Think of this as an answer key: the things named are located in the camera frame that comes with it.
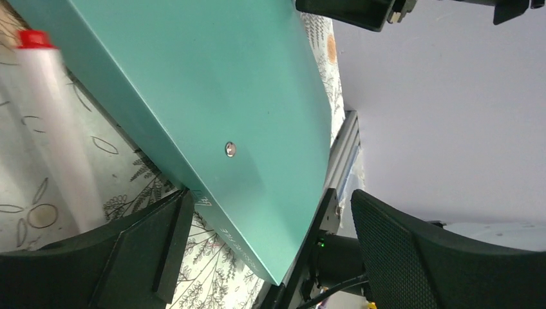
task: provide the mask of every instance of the teal metal panel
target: teal metal panel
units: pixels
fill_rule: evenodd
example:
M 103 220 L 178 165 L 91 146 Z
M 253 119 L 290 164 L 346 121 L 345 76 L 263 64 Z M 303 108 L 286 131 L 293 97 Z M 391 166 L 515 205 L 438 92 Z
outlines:
M 280 0 L 10 0 L 261 278 L 279 284 L 323 190 L 330 106 Z M 233 158 L 227 142 L 236 144 Z

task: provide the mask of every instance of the fabric surface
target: fabric surface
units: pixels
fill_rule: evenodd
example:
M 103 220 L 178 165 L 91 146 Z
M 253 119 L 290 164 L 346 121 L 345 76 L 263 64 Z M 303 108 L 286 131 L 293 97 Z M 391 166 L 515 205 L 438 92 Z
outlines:
M 332 21 L 303 14 L 332 108 L 332 140 L 344 120 Z M 21 21 L 0 3 L 0 251 L 40 248 L 75 234 L 50 174 L 47 132 L 33 107 L 12 46 Z M 142 209 L 174 187 L 77 82 L 66 77 L 83 128 L 108 220 Z M 167 308 L 250 308 L 262 285 L 196 213 L 172 305 Z

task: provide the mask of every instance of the red bottle cap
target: red bottle cap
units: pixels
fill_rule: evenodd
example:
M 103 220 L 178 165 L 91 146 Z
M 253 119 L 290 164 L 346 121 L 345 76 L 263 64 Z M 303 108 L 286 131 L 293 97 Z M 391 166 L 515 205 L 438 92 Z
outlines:
M 45 31 L 40 30 L 21 30 L 19 31 L 21 45 L 17 48 L 55 48 L 50 43 L 50 38 Z

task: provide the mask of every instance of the floral tablecloth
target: floral tablecloth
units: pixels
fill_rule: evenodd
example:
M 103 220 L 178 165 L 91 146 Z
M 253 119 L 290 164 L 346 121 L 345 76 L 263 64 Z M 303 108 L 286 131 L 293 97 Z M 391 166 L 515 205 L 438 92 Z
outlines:
M 344 120 L 341 81 L 332 21 L 302 14 L 319 72 L 332 107 L 332 139 Z M 33 107 L 14 57 L 17 29 L 24 22 L 0 2 L 0 251 L 39 248 L 75 234 L 59 189 L 50 174 L 47 132 Z M 108 220 L 150 205 L 173 186 L 118 126 L 66 77 L 78 123 L 88 136 L 86 150 L 93 166 Z M 250 308 L 262 285 L 199 214 L 194 214 L 168 308 Z

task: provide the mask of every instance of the screw head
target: screw head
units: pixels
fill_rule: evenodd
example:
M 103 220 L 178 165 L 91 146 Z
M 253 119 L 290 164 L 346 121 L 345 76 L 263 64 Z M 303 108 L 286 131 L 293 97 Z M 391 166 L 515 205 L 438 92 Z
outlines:
M 237 152 L 237 146 L 235 146 L 235 144 L 233 144 L 232 142 L 227 142 L 227 144 L 225 144 L 225 154 L 229 158 L 232 158 L 236 152 Z

